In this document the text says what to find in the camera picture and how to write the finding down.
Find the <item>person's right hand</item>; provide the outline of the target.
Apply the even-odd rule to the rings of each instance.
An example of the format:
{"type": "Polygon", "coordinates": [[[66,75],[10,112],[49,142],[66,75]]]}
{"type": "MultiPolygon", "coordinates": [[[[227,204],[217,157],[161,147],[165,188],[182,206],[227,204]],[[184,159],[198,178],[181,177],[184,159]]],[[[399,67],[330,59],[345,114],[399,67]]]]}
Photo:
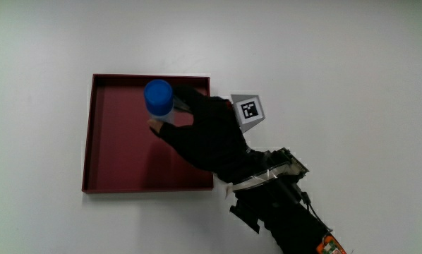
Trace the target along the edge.
{"type": "Polygon", "coordinates": [[[206,97],[188,86],[173,89],[193,115],[193,123],[175,126],[150,119],[151,131],[197,169],[236,183],[263,171],[262,152],[251,150],[243,137],[231,102],[206,97]]]}

